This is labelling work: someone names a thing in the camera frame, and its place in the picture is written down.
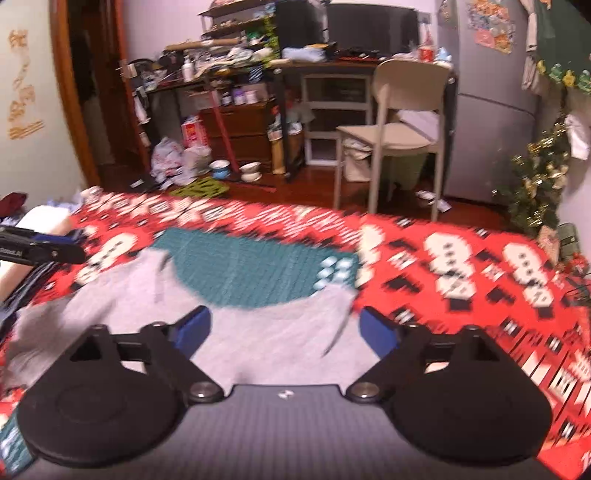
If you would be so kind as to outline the pile of clothes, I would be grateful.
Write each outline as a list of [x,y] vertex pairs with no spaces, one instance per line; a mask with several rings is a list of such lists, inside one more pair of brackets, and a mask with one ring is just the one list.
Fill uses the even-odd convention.
[[[22,192],[12,192],[1,198],[0,218],[5,219],[20,219],[25,214],[25,203],[28,195]],[[80,194],[74,195],[69,200],[55,200],[49,199],[44,203],[45,206],[66,208],[70,212],[75,212],[83,205],[83,200]]]

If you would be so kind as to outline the folded white towel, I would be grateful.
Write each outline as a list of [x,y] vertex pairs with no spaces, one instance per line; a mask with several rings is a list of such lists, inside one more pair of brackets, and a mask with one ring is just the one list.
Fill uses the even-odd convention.
[[[72,230],[70,212],[65,207],[34,207],[16,224],[19,228],[42,234],[65,235]],[[1,261],[0,301],[5,301],[18,284],[32,271],[32,266]]]

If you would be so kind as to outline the red christmas pattern blanket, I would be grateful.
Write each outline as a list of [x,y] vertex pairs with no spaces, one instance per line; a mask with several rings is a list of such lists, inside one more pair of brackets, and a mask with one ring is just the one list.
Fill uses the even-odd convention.
[[332,248],[359,259],[344,339],[351,364],[342,385],[377,359],[360,335],[363,308],[435,333],[476,325],[551,405],[540,460],[563,479],[589,467],[589,311],[577,302],[575,278],[521,235],[315,207],[113,193],[71,220],[85,235],[87,261],[61,268],[27,307],[71,293],[84,269],[100,273],[131,262],[172,229]]

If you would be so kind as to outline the green cutting mat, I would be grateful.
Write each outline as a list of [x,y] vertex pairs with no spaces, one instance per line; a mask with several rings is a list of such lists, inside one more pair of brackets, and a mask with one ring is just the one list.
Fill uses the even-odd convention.
[[1,431],[12,479],[332,479],[345,467],[332,423],[349,378],[349,311],[359,259],[332,248],[167,231],[134,260],[84,269],[71,293],[18,312],[7,381],[26,392],[89,327],[173,324],[198,306],[209,334],[190,360],[223,390],[194,405],[144,454],[107,466],[35,457]]

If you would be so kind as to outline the green patterned floor tray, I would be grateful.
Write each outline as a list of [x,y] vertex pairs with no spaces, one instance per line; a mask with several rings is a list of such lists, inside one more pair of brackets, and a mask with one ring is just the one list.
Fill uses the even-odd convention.
[[204,177],[197,179],[186,186],[180,186],[169,191],[169,194],[180,198],[212,199],[228,193],[229,187],[225,183]]

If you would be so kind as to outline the blue ceramic cup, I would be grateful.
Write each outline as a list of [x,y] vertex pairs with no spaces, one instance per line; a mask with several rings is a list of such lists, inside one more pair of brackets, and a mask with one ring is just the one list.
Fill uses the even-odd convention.
[[228,179],[231,174],[231,163],[228,160],[214,160],[209,164],[211,177],[215,180]]

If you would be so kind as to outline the small christmas tree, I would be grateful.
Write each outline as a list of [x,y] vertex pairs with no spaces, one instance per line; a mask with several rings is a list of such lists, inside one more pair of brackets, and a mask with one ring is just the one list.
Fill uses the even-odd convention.
[[558,227],[558,207],[571,160],[567,115],[560,115],[524,155],[509,162],[509,178],[493,191],[507,208],[511,228],[535,238],[543,227]]

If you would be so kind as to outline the white ceramic cup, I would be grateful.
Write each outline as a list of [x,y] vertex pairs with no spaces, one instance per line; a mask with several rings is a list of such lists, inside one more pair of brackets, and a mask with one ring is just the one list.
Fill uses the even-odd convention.
[[262,178],[262,173],[260,172],[260,167],[262,164],[259,162],[249,162],[242,167],[239,168],[240,171],[240,179],[242,182],[246,183],[255,183]]

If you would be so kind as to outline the wooden drawer chest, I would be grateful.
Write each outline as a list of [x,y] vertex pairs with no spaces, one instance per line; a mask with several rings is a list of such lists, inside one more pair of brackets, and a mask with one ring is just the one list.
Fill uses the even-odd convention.
[[[269,102],[220,107],[221,118],[238,165],[259,162],[263,172],[271,170],[271,145],[267,129],[273,123]],[[198,117],[204,126],[213,160],[228,160],[225,144],[212,108],[201,110]]]

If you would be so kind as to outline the grey refrigerator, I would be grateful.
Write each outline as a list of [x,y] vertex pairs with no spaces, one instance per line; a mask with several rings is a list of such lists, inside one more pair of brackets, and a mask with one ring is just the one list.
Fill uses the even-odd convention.
[[440,1],[439,46],[455,82],[447,196],[494,202],[531,142],[537,98],[522,88],[528,13],[519,1]]

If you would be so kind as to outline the beige plastic chair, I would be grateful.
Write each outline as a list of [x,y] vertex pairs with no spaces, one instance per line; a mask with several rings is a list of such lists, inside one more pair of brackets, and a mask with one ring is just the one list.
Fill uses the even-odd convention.
[[[370,160],[370,193],[368,211],[378,208],[382,162],[386,157],[410,157],[434,153],[436,155],[434,201],[431,219],[439,216],[445,169],[445,111],[444,97],[452,69],[441,63],[394,58],[375,69],[372,92],[377,102],[377,123],[365,126],[339,126],[337,129],[337,166],[335,167],[334,207],[341,206],[344,146],[346,138],[373,148]],[[390,122],[389,114],[401,110],[434,112],[439,115],[439,133],[435,140],[413,129],[402,121]]]

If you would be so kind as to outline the dark desk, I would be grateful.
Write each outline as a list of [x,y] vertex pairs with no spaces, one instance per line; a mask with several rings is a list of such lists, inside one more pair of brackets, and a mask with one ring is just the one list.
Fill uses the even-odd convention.
[[266,67],[273,80],[276,104],[280,111],[280,127],[283,133],[283,177],[287,182],[293,181],[304,165],[301,156],[290,156],[287,132],[287,75],[301,77],[352,77],[366,81],[366,93],[375,96],[380,108],[380,117],[391,110],[434,111],[440,114],[439,139],[436,143],[423,145],[414,150],[391,148],[386,150],[380,146],[376,154],[394,156],[401,154],[416,155],[426,151],[438,154],[436,176],[441,179],[444,173],[445,131],[446,131],[446,90],[449,84],[457,80],[454,69],[448,63],[429,63],[409,58],[391,58],[381,63],[376,62],[293,62],[289,60],[273,60]]

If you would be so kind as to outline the white drawer unit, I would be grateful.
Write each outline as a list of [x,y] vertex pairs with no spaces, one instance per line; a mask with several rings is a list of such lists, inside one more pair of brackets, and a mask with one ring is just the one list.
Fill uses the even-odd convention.
[[371,125],[374,101],[372,76],[349,73],[311,73],[301,76],[301,102],[311,111],[304,124],[305,162],[335,166],[339,126]]

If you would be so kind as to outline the red mug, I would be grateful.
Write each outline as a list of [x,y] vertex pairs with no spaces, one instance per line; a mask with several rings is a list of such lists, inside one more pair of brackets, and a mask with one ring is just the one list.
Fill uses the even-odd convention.
[[422,45],[418,49],[419,59],[423,63],[433,63],[435,60],[435,49],[432,45]]

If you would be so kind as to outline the green christmas wall banner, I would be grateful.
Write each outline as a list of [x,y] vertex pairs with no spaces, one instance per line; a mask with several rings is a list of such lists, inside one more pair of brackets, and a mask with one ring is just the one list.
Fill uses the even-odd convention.
[[590,23],[569,1],[535,1],[538,71],[590,95]]

